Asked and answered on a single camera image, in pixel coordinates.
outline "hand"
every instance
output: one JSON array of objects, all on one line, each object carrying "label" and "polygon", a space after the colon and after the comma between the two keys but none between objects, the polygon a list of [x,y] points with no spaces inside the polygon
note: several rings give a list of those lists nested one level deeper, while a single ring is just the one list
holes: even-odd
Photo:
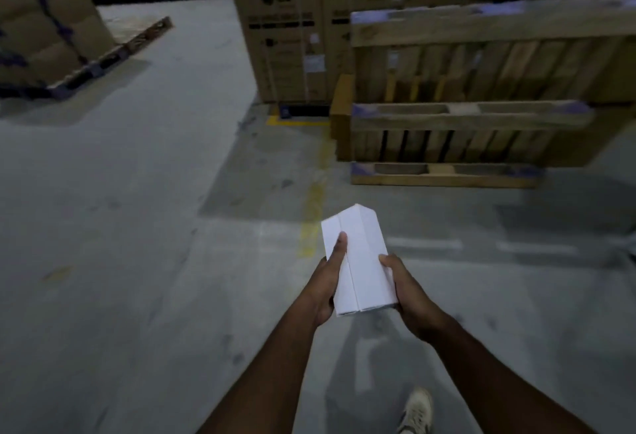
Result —
[{"label": "hand", "polygon": [[333,294],[336,293],[340,266],[346,254],[346,233],[340,232],[336,246],[329,258],[322,257],[309,282],[301,292],[300,298],[311,301],[316,308],[316,325],[329,320],[333,313]]},{"label": "hand", "polygon": [[447,325],[451,317],[426,295],[417,280],[396,255],[380,255],[380,263],[393,271],[399,305],[397,311],[411,333],[429,342],[431,336]]}]

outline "person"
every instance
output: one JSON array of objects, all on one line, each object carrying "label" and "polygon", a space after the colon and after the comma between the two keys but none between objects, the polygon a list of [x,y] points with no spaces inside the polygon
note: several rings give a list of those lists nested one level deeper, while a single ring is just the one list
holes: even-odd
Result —
[{"label": "person", "polygon": [[[333,253],[323,258],[296,301],[245,372],[219,402],[197,434],[287,434],[292,431],[314,332],[333,313],[333,295],[346,254],[340,233]],[[584,422],[535,389],[493,356],[426,295],[395,255],[380,255],[393,270],[406,327],[440,356],[477,423],[486,434],[592,433]],[[429,434],[430,394],[416,388],[398,433]]]}]

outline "white sneaker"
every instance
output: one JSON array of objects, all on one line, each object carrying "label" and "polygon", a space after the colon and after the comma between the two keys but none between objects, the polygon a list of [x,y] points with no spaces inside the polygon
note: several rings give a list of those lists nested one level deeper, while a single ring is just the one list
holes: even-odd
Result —
[{"label": "white sneaker", "polygon": [[433,430],[433,398],[428,390],[416,387],[406,401],[397,434],[430,434]]}]

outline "white box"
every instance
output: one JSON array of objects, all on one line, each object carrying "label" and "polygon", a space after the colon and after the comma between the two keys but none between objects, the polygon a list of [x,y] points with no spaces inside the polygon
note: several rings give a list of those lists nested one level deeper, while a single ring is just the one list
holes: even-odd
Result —
[{"label": "white box", "polygon": [[329,257],[338,234],[343,231],[347,237],[346,255],[333,296],[336,314],[340,316],[397,304],[393,272],[378,260],[380,253],[387,254],[387,247],[375,212],[362,205],[354,205],[323,220],[321,227],[324,249]]}]

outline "yellow stripe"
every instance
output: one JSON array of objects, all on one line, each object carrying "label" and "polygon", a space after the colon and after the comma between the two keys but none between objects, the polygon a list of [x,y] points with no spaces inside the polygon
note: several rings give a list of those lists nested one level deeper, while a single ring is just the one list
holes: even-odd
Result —
[{"label": "yellow stripe", "polygon": [[310,258],[316,253],[316,241],[320,231],[320,221],[322,220],[322,206],[324,204],[328,170],[333,156],[333,144],[331,143],[329,128],[325,127],[322,130],[322,139],[318,151],[316,179],[307,190],[303,207],[303,223],[300,227],[298,245],[299,257]]},{"label": "yellow stripe", "polygon": [[289,121],[278,116],[268,116],[267,126],[329,126],[329,121]]}]

